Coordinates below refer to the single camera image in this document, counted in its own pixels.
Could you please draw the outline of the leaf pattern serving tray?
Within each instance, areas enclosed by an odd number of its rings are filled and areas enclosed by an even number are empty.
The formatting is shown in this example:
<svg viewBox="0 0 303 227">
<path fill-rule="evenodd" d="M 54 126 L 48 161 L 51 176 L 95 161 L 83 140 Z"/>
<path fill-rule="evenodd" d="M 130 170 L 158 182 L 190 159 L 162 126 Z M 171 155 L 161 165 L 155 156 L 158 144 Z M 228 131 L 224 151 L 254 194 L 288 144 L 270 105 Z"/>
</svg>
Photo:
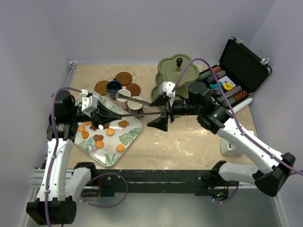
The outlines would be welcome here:
<svg viewBox="0 0 303 227">
<path fill-rule="evenodd" d="M 129 126 L 123 128 L 118 125 L 120 121 L 126 120 L 129 122 Z M 93 131 L 89 128 L 90 125 L 85 125 L 85 130 L 89 132 L 89 137 L 83 139 L 80 132 L 76 133 L 75 145 L 82 149 L 85 153 L 89 154 L 92 158 L 98 161 L 101 165 L 105 167 L 113 166 L 116 161 L 122 156 L 122 154 L 127 150 L 127 148 L 134 142 L 135 138 L 143 129 L 143 124 L 141 121 L 134 117 L 126 117 L 121 120 L 113 121 L 110 123 L 109 128 L 115 129 L 115 133 L 112 136 L 108 136 L 106 131 L 103 129 L 102 125 L 98 129 Z M 101 149 L 96 148 L 94 135 L 103 135 L 104 147 Z M 116 147 L 118 144 L 123 144 L 125 146 L 124 152 L 118 152 Z"/>
</svg>

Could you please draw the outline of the metal tongs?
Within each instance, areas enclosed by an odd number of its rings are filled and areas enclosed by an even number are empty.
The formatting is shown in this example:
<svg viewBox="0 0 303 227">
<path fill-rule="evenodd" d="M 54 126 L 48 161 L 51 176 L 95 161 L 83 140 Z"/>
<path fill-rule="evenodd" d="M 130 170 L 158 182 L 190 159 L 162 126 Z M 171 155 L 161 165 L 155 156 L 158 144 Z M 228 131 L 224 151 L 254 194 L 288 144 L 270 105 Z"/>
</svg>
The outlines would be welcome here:
<svg viewBox="0 0 303 227">
<path fill-rule="evenodd" d="M 138 102 L 138 103 L 141 103 L 143 104 L 144 106 L 148 106 L 150 107 L 150 103 L 146 102 L 146 101 L 143 101 L 143 100 L 139 100 L 139 99 L 135 99 L 135 98 L 132 98 L 132 97 L 128 97 L 128 96 L 125 96 L 125 95 L 122 95 L 120 94 L 119 92 L 117 92 L 114 96 L 109 96 L 109 97 L 114 97 L 116 99 L 118 98 L 121 98 L 121 99 L 125 99 L 125 100 L 131 100 L 131 101 L 135 101 L 135 102 Z M 151 107 L 151 108 L 154 108 L 156 110 L 158 110 L 157 112 L 147 112 L 147 113 L 141 113 L 140 116 L 148 116 L 148 115 L 157 115 L 157 114 L 161 114 L 162 113 L 162 108 L 159 108 L 159 107 Z M 127 116 L 137 116 L 137 114 L 125 114 L 124 117 L 127 117 Z"/>
</svg>

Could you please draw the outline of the dark heart cookie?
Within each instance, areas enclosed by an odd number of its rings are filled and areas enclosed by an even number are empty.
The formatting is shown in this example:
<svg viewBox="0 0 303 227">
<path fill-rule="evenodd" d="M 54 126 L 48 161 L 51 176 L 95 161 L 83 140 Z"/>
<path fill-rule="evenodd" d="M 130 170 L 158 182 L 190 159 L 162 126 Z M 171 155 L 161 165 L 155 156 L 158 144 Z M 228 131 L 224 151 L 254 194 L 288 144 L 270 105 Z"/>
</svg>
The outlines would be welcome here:
<svg viewBox="0 0 303 227">
<path fill-rule="evenodd" d="M 97 141 L 102 141 L 104 136 L 103 135 L 94 135 L 93 138 L 94 138 L 94 141 L 97 142 Z"/>
</svg>

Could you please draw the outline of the round orange cookie front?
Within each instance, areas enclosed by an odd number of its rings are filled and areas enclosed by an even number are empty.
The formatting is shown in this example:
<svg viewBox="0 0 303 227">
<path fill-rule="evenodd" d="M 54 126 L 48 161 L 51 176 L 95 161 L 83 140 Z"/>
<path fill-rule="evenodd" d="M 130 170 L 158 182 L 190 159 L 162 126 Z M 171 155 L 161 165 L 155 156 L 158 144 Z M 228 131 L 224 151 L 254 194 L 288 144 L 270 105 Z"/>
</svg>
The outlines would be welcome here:
<svg viewBox="0 0 303 227">
<path fill-rule="evenodd" d="M 123 144 L 118 144 L 117 147 L 116 147 L 116 150 L 118 152 L 124 152 L 125 146 Z"/>
</svg>

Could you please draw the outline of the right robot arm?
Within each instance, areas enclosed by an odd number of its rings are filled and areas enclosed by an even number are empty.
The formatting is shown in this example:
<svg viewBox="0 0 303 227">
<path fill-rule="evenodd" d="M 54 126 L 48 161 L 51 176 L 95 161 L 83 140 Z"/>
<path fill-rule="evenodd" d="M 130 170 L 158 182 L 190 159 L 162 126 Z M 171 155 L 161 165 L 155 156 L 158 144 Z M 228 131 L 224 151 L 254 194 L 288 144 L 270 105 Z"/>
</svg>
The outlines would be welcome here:
<svg viewBox="0 0 303 227">
<path fill-rule="evenodd" d="M 217 186 L 226 181 L 255 185 L 264 194 L 274 197 L 291 174 L 295 157 L 282 154 L 263 143 L 236 122 L 235 117 L 212 100 L 211 90 L 202 82 L 193 82 L 188 87 L 188 98 L 175 100 L 174 83 L 163 82 L 160 94 L 150 104 L 160 109 L 160 117 L 149 122 L 149 127 L 168 130 L 168 123 L 175 116 L 195 115 L 197 122 L 206 130 L 230 142 L 254 164 L 237 165 L 219 161 L 211 170 L 211 181 Z"/>
</svg>

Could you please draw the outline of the maple leaf cookie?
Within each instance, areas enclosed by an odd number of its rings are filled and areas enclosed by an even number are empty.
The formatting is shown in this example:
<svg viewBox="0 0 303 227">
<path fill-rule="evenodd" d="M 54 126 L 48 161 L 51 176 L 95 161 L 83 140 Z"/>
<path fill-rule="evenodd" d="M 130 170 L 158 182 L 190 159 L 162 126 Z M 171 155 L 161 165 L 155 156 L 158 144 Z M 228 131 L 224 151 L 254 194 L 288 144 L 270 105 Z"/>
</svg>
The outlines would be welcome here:
<svg viewBox="0 0 303 227">
<path fill-rule="evenodd" d="M 121 127 L 123 127 L 123 128 L 125 128 L 125 127 L 129 126 L 129 122 L 126 121 L 126 120 L 123 120 L 123 121 L 120 121 L 118 123 L 118 125 L 121 126 Z"/>
</svg>

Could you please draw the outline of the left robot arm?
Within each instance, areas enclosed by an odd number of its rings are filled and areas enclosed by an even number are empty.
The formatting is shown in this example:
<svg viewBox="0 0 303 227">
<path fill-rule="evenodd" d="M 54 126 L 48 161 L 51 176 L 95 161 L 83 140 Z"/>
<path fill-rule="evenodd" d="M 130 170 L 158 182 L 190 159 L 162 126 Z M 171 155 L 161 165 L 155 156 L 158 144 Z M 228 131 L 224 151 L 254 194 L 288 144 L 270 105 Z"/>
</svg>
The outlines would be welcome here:
<svg viewBox="0 0 303 227">
<path fill-rule="evenodd" d="M 36 199 L 27 203 L 27 214 L 41 226 L 71 224 L 77 211 L 76 200 L 86 185 L 94 185 L 107 174 L 97 174 L 93 163 L 78 163 L 66 180 L 68 159 L 74 145 L 78 124 L 100 125 L 120 120 L 122 116 L 102 104 L 92 92 L 81 90 L 82 103 L 76 104 L 70 87 L 62 87 L 52 96 L 52 110 L 47 127 L 47 154 L 44 176 Z"/>
</svg>

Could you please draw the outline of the orange flower cookie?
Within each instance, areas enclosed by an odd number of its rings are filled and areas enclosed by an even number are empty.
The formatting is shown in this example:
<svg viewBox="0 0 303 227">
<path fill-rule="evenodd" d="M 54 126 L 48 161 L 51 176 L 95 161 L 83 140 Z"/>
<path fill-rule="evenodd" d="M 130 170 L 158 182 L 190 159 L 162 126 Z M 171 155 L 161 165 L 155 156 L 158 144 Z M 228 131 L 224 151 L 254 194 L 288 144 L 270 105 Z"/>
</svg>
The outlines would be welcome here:
<svg viewBox="0 0 303 227">
<path fill-rule="evenodd" d="M 108 128 L 107 131 L 106 131 L 106 133 L 107 133 L 108 136 L 112 136 L 112 135 L 114 135 L 114 133 L 115 133 L 115 129 L 113 129 L 113 128 Z"/>
</svg>

